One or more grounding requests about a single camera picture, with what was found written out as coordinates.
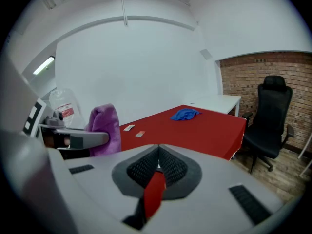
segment chair armrest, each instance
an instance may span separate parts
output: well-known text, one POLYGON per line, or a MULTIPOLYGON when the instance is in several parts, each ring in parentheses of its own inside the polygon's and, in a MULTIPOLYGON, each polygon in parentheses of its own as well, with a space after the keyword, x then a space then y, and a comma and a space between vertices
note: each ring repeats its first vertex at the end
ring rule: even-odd
POLYGON ((246 126, 245 126, 245 130, 248 127, 248 123, 249 123, 249 118, 252 116, 253 114, 251 112, 246 112, 242 115, 243 118, 246 119, 246 126))
POLYGON ((291 125, 287 125, 287 136, 288 137, 294 137, 294 130, 291 125))
POLYGON ((244 114, 242 115, 242 117, 245 118, 245 119, 249 119, 252 115, 253 115, 253 114, 252 114, 251 112, 247 112, 247 113, 244 113, 244 114))
POLYGON ((291 125, 287 125, 287 133, 286 133, 286 137, 284 138, 284 141, 281 145, 281 148, 285 145, 285 143, 288 141, 289 137, 294 137, 294 130, 293 127, 291 125))

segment brick wall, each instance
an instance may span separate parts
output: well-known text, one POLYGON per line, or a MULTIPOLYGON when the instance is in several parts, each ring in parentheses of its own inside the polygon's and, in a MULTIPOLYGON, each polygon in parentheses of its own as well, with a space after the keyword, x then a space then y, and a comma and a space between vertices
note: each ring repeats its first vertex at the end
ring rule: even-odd
POLYGON ((293 126, 295 136, 288 143, 300 149, 304 147, 312 131, 312 54, 257 53, 222 60, 220 67, 223 94, 242 96, 239 116, 245 112, 253 112, 253 116, 255 115, 258 105, 257 87, 263 83, 265 76, 283 76, 286 85, 293 91, 285 126, 293 126))

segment red label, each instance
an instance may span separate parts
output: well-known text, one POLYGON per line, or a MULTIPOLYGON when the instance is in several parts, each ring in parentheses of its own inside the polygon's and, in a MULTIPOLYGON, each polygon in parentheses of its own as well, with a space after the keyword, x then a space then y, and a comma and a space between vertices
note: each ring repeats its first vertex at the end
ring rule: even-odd
POLYGON ((70 115, 73 115, 74 114, 74 110, 73 110, 73 108, 69 108, 69 109, 64 110, 62 112, 62 114, 63 114, 63 118, 66 118, 66 117, 68 117, 70 115))
POLYGON ((56 110, 60 110, 60 108, 66 107, 66 106, 68 106, 68 105, 71 105, 71 103, 68 103, 68 104, 66 104, 66 105, 62 105, 62 106, 58 107, 56 110))

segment plastic bag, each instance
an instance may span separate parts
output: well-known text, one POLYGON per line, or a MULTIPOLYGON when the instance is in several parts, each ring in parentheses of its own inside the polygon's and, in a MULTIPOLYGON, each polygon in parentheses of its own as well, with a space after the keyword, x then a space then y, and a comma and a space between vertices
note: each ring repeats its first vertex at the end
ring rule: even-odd
POLYGON ((61 111, 67 128, 83 129, 85 121, 81 117, 77 106, 77 100, 71 89, 53 90, 50 93, 49 101, 54 111, 61 111))

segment blue cloth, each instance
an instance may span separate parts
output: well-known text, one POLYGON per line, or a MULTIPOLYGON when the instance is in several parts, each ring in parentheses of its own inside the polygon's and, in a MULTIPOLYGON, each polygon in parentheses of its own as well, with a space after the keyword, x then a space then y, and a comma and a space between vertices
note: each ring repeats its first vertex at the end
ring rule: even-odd
POLYGON ((175 115, 171 116, 170 119, 173 120, 185 120, 185 119, 193 119, 195 115, 201 114, 200 112, 194 109, 182 109, 179 110, 175 115))

